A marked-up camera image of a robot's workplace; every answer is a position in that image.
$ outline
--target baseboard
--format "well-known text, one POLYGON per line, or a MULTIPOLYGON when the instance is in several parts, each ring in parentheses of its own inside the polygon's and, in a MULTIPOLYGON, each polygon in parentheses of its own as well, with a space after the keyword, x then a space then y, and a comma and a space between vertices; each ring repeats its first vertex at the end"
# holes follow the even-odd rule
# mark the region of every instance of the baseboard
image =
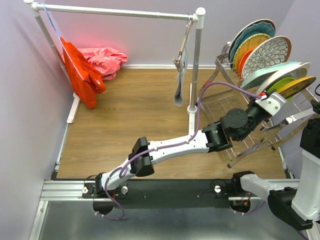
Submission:
MULTIPOLYGON (((176 69, 174 64, 124 64, 123 69, 176 69)), ((200 64, 199 69, 216 69, 216 65, 200 64)))

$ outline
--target dish rack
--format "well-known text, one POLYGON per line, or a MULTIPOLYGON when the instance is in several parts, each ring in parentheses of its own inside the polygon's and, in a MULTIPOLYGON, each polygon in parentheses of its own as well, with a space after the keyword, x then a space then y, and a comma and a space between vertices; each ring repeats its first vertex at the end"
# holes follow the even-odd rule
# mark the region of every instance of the dish rack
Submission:
MULTIPOLYGON (((202 89, 215 80, 220 72, 226 82, 240 86, 243 82, 239 75, 235 72, 234 68, 230 68, 230 62, 228 60, 227 50, 230 46, 228 42, 222 49, 222 53, 218 55, 215 59, 216 69, 210 79, 203 85, 202 89)), ((252 88, 249 92, 255 92, 256 88, 252 88)), ((303 94, 306 100, 316 100, 317 99, 310 93, 308 89, 304 89, 297 95, 303 94)), ((246 109, 249 103, 249 98, 235 90, 229 89, 223 92, 219 92, 210 96, 203 97, 201 100, 201 109, 206 113, 209 120, 214 123, 219 121, 219 119, 224 116, 232 108, 241 108, 246 109)), ((296 107, 296 114, 286 117, 279 124, 274 125, 273 120, 268 122, 262 122, 251 134, 249 134, 243 141, 237 142, 232 141, 233 147, 224 150, 227 157, 227 167, 232 168, 238 161, 240 161, 245 156, 264 149, 266 147, 271 147, 272 150, 276 150, 282 144, 291 139, 295 134, 300 132, 308 122, 308 117, 318 117, 318 114, 315 114, 312 111, 312 108, 302 111, 297 104, 292 103, 296 107), (279 136, 280 130, 293 122, 301 121, 301 125, 295 128, 290 134, 288 134, 283 139, 279 136)))

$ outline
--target wooden table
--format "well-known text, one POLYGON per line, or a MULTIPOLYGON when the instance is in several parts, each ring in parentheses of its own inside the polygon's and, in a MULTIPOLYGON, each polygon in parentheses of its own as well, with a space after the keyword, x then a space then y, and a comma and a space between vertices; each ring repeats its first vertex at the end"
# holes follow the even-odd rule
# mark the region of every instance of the wooden table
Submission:
MULTIPOLYGON (((199 70, 198 88, 213 70, 199 70)), ((84 179, 109 172, 128 157, 136 140, 166 140, 188 133, 186 112, 192 70, 188 70, 183 87, 184 103, 174 104, 177 87, 175 69, 122 69, 114 80, 106 81, 106 91, 97 95, 97 107, 88 109, 80 103, 61 157, 58 178, 84 179)), ((213 86, 205 96, 228 90, 213 86)), ((210 123, 201 113, 200 127, 210 123)), ((153 179, 217 179, 250 170, 262 178, 285 178, 279 152, 270 148, 253 153, 227 168, 224 152, 191 154, 154 166, 153 179)))

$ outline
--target white wall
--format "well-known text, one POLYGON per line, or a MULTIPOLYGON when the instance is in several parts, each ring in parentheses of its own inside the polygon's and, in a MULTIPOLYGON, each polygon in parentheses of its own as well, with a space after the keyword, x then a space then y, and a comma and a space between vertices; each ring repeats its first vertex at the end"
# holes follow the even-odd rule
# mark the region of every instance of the white wall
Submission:
MULTIPOLYGON (((206 9, 200 64, 213 65, 227 41, 257 19, 272 19, 279 28, 294 0, 46 0, 48 4, 193 14, 206 9)), ((85 13, 53 12, 66 40, 78 48, 113 47, 125 52, 127 64, 173 64, 186 22, 85 13)), ((190 42, 194 45, 193 27, 190 42)), ((190 49, 189 63, 193 60, 190 49)))
MULTIPOLYGON (((311 63, 308 75, 318 77, 316 83, 313 84, 312 89, 314 89, 315 85, 320 83, 320 49, 318 47, 320 31, 317 27, 320 25, 319 9, 319 1, 296 0, 277 31, 278 35, 287 36, 292 42, 290 61, 311 63)), ((299 97, 295 100, 299 107, 302 110, 305 110, 310 107, 310 104, 303 101, 303 97, 299 97)), ((289 106, 288 110, 290 113, 297 112, 292 104, 289 106)), ((300 176, 302 166, 302 150, 299 147, 300 139, 301 134, 288 141, 282 147, 285 159, 288 162, 288 168, 297 178, 300 176)))
POLYGON ((22 0, 0 7, 0 238, 26 240, 72 101, 50 47, 22 0))

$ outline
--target plate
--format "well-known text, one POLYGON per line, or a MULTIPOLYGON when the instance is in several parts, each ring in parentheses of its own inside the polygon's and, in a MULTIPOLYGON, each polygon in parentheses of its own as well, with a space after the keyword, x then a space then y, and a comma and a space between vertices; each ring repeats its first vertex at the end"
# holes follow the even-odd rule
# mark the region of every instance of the plate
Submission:
POLYGON ((247 89, 260 86, 267 78, 269 78, 276 71, 288 66, 299 65, 299 64, 302 64, 302 62, 287 61, 284 63, 271 66, 269 68, 259 69, 243 81, 241 88, 244 90, 247 90, 247 89))
POLYGON ((295 94, 301 92, 303 89, 307 88, 316 79, 317 78, 315 76, 302 77, 286 84, 285 86, 281 87, 277 92, 285 99, 288 99, 290 97, 293 97, 295 94))
MULTIPOLYGON (((283 88, 285 85, 289 84, 290 82, 295 81, 293 77, 285 77, 279 81, 277 81, 275 84, 273 84, 269 89, 267 90, 269 93, 272 93, 274 90, 278 92, 279 89, 283 88)), ((289 97, 287 100, 288 102, 291 101, 292 97, 289 97)))
POLYGON ((286 77, 292 77, 294 79, 300 79, 307 75, 308 70, 310 68, 310 63, 303 63, 303 64, 296 64, 296 65, 290 65, 287 67, 284 67, 278 71, 276 71, 274 74, 272 74, 270 77, 268 77, 257 89, 255 92, 256 95, 259 95, 263 91, 269 89, 273 84, 278 82, 279 80, 286 78, 286 77))
POLYGON ((274 28, 274 31, 276 31, 276 25, 273 21, 271 21, 270 19, 259 19, 259 20, 256 20, 256 21, 253 21, 251 22, 250 24, 248 24, 247 26, 245 26, 244 28, 241 29, 240 32, 237 33, 237 35, 235 35, 234 39, 232 40, 232 43, 230 45, 230 48, 229 48, 229 53, 228 53, 228 59, 230 60, 230 54, 231 54, 231 50, 233 49, 235 43, 236 43, 236 40, 240 37, 240 35, 243 33, 244 30, 246 30, 247 28, 251 27, 253 24, 257 24, 257 23, 260 23, 260 22, 266 22, 266 23, 270 23, 272 24, 273 28, 274 28))
POLYGON ((255 49, 257 46, 268 40, 270 36, 265 33, 258 33, 248 37, 244 42, 238 47, 234 54, 233 63, 230 64, 230 68, 238 73, 239 62, 246 52, 250 49, 255 49))
POLYGON ((239 67, 238 67, 238 75, 239 75, 240 79, 241 79, 242 68, 244 67, 245 62, 246 62, 247 58, 249 57, 249 55, 250 55, 250 53, 251 53, 252 51, 253 51, 253 49, 247 51, 247 52, 243 55, 243 57, 241 58, 241 60, 240 60, 239 67))
POLYGON ((234 61, 235 53, 238 49, 238 47, 249 37, 255 35, 255 34, 267 34, 271 38, 275 36, 275 29, 273 25, 269 22, 261 21, 258 23, 253 24, 252 26, 249 26, 246 28, 240 36, 235 40, 234 45, 230 47, 229 53, 230 58, 229 61, 232 63, 234 61))
POLYGON ((285 63, 291 53, 291 41, 286 36, 275 36, 255 48, 244 63, 241 73, 243 79, 248 78, 256 70, 265 69, 285 63))

